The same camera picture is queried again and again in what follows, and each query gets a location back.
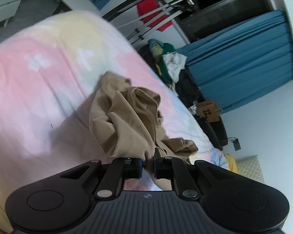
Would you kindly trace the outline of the tan t-shirt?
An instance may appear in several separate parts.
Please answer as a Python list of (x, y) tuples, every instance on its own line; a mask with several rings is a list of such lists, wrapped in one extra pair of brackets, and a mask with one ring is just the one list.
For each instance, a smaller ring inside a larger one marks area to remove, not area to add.
[(131, 157), (145, 161), (144, 169), (159, 189), (171, 189), (165, 178), (156, 180), (151, 173), (155, 150), (189, 163), (198, 151), (196, 144), (182, 137), (170, 138), (162, 126), (160, 95), (134, 87), (129, 79), (113, 72), (101, 76), (89, 112), (89, 130), (103, 152), (110, 157)]

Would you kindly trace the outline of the pile of clothes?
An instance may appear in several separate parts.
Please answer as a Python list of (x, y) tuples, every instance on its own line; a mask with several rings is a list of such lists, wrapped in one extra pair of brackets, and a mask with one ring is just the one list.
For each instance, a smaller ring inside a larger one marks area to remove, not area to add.
[(187, 108), (205, 101), (186, 68), (187, 57), (178, 53), (173, 45), (151, 39), (138, 53)]

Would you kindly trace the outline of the yellow pillow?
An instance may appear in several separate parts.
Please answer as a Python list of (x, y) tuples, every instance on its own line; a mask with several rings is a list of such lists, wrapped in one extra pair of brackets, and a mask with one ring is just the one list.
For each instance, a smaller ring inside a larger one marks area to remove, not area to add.
[(232, 171), (233, 173), (238, 174), (238, 168), (237, 168), (236, 160), (234, 159), (234, 157), (230, 154), (224, 154), (224, 157), (228, 161), (228, 169)]

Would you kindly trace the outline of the brown paper bag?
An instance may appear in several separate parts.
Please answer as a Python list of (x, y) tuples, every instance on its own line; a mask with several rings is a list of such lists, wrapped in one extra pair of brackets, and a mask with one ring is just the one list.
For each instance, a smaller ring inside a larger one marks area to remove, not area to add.
[(220, 120), (221, 108), (213, 100), (206, 100), (197, 104), (196, 113), (200, 118), (205, 118), (209, 123)]

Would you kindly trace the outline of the quilted beige headboard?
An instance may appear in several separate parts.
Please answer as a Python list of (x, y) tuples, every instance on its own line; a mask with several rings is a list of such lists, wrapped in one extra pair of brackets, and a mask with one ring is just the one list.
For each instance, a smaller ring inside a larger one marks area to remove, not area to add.
[(236, 165), (239, 175), (265, 184), (265, 179), (262, 173), (258, 155), (253, 155), (237, 160)]

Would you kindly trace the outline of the pastel tie-dye bed sheet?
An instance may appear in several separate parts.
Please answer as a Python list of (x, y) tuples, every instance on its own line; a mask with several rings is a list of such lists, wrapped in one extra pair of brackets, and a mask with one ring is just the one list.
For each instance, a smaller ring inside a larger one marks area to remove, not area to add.
[(4, 205), (16, 189), (92, 159), (111, 160), (89, 130), (90, 107), (107, 71), (160, 95), (167, 135), (198, 147), (191, 161), (228, 168), (189, 110), (116, 28), (91, 12), (57, 14), (0, 44), (0, 233), (13, 230)]

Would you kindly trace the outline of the right blue curtain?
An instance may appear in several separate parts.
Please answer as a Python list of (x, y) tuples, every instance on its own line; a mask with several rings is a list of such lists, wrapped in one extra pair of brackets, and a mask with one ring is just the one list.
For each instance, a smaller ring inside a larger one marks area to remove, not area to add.
[(227, 27), (177, 50), (203, 96), (225, 113), (293, 80), (287, 15), (276, 10)]

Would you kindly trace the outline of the silver tripod stand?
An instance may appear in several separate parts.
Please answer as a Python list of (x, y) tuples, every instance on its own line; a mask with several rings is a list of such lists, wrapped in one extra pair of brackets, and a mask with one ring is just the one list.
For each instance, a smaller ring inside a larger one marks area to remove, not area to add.
[(152, 9), (139, 14), (136, 18), (116, 27), (120, 29), (137, 21), (142, 22), (143, 25), (139, 28), (135, 28), (133, 32), (126, 37), (128, 41), (135, 44), (182, 14), (184, 9), (180, 3), (183, 1), (187, 1), (191, 6), (195, 5), (192, 0), (171, 0), (168, 2), (165, 0), (125, 0), (123, 3), (120, 3), (120, 5), (117, 5), (115, 8), (104, 14), (103, 18), (106, 21), (111, 22), (133, 7), (138, 9), (144, 4), (154, 4), (155, 7)]

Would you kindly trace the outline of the dark window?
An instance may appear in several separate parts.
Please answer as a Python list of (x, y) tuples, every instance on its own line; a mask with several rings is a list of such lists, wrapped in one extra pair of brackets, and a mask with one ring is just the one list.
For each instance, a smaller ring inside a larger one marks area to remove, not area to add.
[(185, 0), (176, 18), (190, 42), (272, 11), (267, 0)]

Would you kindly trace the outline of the white stool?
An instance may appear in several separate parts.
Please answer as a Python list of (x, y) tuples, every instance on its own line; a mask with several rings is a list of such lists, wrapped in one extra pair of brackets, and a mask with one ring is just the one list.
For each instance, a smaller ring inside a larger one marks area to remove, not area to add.
[(100, 14), (100, 10), (90, 0), (61, 0), (69, 10), (85, 10)]

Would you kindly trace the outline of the black wall socket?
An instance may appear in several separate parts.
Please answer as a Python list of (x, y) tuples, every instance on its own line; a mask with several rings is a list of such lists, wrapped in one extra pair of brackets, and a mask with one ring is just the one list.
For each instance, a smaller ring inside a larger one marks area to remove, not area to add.
[(234, 147), (234, 150), (235, 150), (235, 151), (239, 151), (239, 150), (241, 150), (241, 145), (240, 145), (240, 142), (239, 142), (239, 140), (238, 140), (237, 138), (235, 138), (235, 139), (232, 141), (232, 143), (233, 143), (233, 147)]

